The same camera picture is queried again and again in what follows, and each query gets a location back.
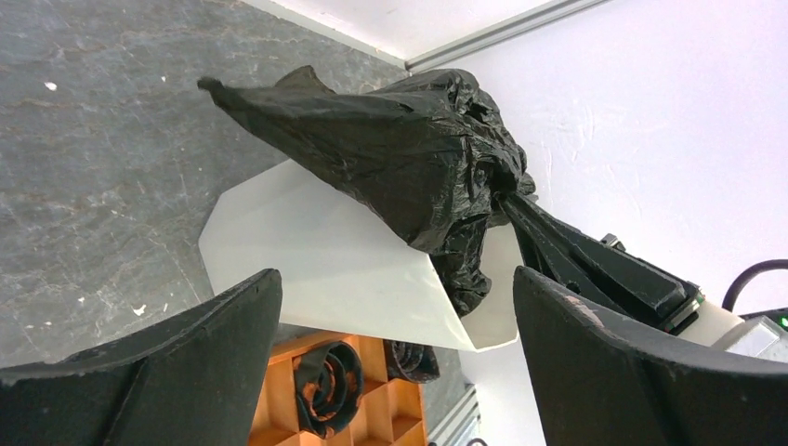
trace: gray stone floor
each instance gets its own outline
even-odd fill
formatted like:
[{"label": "gray stone floor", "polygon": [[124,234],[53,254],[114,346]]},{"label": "gray stone floor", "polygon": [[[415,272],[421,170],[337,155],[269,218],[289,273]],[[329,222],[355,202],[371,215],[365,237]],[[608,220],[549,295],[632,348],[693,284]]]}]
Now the gray stone floor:
[{"label": "gray stone floor", "polygon": [[[237,1],[0,0],[0,367],[209,299],[197,238],[218,195],[285,157],[195,82],[269,85],[305,64],[341,92],[405,75]],[[427,407],[462,384],[440,355],[452,378]]]},{"label": "gray stone floor", "polygon": [[460,355],[456,350],[435,348],[435,355],[440,365],[440,378],[423,386],[427,433],[452,410],[466,389],[466,379],[460,368]]}]

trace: black plastic bag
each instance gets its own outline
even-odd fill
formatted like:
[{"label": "black plastic bag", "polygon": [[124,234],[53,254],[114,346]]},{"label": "black plastic bag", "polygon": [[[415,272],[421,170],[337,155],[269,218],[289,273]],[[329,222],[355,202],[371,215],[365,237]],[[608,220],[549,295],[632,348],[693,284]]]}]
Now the black plastic bag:
[{"label": "black plastic bag", "polygon": [[506,222],[494,197],[533,193],[525,152],[472,74],[436,70],[365,95],[338,95],[307,66],[275,86],[198,86],[258,138],[365,204],[430,254],[460,316],[490,291],[484,232]]},{"label": "black plastic bag", "polygon": [[342,341],[332,342],[296,357],[293,370],[301,430],[329,439],[348,427],[364,392],[356,350]]},{"label": "black plastic bag", "polygon": [[440,378],[440,366],[435,349],[410,342],[383,340],[386,352],[388,379],[404,379],[424,384]]}]

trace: black cable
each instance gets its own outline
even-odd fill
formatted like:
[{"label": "black cable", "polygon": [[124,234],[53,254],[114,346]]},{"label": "black cable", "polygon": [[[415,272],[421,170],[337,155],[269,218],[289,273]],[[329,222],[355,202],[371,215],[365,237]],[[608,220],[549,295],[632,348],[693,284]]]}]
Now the black cable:
[{"label": "black cable", "polygon": [[725,298],[722,299],[722,308],[733,311],[733,306],[736,305],[736,299],[739,298],[739,293],[747,286],[747,283],[759,274],[775,269],[788,269],[788,258],[767,260],[765,262],[756,263],[752,267],[745,269],[730,285],[728,292],[725,293]]}]

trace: white plastic tray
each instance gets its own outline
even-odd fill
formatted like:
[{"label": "white plastic tray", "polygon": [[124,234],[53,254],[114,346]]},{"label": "white plastic tray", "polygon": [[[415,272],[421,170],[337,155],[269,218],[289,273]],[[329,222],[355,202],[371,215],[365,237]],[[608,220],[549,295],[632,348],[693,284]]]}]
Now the white plastic tray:
[{"label": "white plastic tray", "polygon": [[428,255],[292,161],[223,193],[199,246],[217,295],[278,269],[284,323],[468,351],[518,338],[510,227],[488,231],[481,266],[492,292],[460,320]]}]

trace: white backdrop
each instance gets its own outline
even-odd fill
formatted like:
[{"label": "white backdrop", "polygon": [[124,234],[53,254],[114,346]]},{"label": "white backdrop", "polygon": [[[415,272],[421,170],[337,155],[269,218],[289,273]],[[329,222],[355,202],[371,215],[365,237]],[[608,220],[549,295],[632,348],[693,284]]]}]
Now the white backdrop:
[{"label": "white backdrop", "polygon": [[407,60],[551,0],[273,1],[391,56]]},{"label": "white backdrop", "polygon": [[[528,153],[541,205],[720,303],[788,257],[788,2],[613,0],[452,64]],[[736,312],[788,307],[788,273]],[[520,345],[462,354],[492,446],[544,444]]]}]

